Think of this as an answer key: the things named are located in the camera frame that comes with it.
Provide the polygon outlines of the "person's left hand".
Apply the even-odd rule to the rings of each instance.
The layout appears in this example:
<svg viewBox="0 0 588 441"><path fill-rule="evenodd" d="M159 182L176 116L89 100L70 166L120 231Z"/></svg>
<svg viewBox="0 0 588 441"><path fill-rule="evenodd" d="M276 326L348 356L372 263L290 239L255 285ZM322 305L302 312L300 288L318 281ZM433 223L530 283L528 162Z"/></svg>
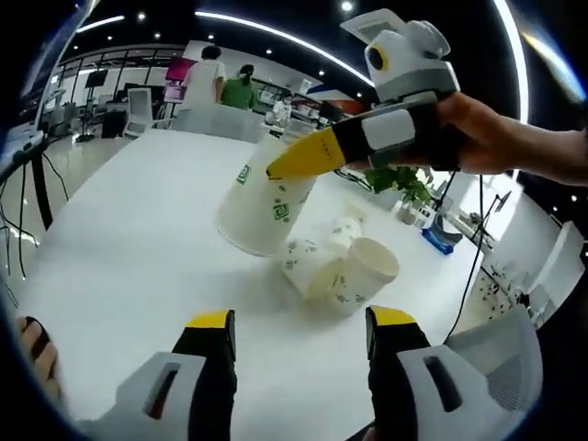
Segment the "person's left hand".
<svg viewBox="0 0 588 441"><path fill-rule="evenodd" d="M55 377L58 351L42 324L34 317L17 318L20 341L28 353L36 380L54 401L62 400L59 381Z"/></svg>

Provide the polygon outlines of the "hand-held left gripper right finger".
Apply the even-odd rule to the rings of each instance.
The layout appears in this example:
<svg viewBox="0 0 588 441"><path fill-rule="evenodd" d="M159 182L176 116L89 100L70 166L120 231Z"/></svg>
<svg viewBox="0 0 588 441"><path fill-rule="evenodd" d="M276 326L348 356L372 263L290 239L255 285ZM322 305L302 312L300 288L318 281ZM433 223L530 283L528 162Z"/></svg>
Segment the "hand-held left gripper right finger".
<svg viewBox="0 0 588 441"><path fill-rule="evenodd" d="M410 314L366 309L368 386L377 430L488 430L482 374L445 345L430 345Z"/></svg>

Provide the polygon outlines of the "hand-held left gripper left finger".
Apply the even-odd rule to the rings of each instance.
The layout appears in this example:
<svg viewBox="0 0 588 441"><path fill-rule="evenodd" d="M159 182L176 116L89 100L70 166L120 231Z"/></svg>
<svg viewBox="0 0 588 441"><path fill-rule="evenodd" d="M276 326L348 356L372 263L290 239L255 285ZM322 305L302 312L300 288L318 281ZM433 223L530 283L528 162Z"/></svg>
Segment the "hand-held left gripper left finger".
<svg viewBox="0 0 588 441"><path fill-rule="evenodd" d="M235 311L193 317L170 352L157 352L117 389L116 432L229 432L235 373Z"/></svg>

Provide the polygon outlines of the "person's right hand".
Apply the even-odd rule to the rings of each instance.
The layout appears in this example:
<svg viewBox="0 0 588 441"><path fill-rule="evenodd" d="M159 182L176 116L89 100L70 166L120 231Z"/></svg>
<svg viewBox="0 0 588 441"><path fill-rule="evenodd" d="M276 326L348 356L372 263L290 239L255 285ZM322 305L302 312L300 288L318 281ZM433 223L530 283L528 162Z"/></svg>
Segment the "person's right hand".
<svg viewBox="0 0 588 441"><path fill-rule="evenodd" d="M465 135L458 150L458 163L464 172L497 175L525 164L521 135L526 125L460 92L436 103L435 110L443 125Z"/></svg>

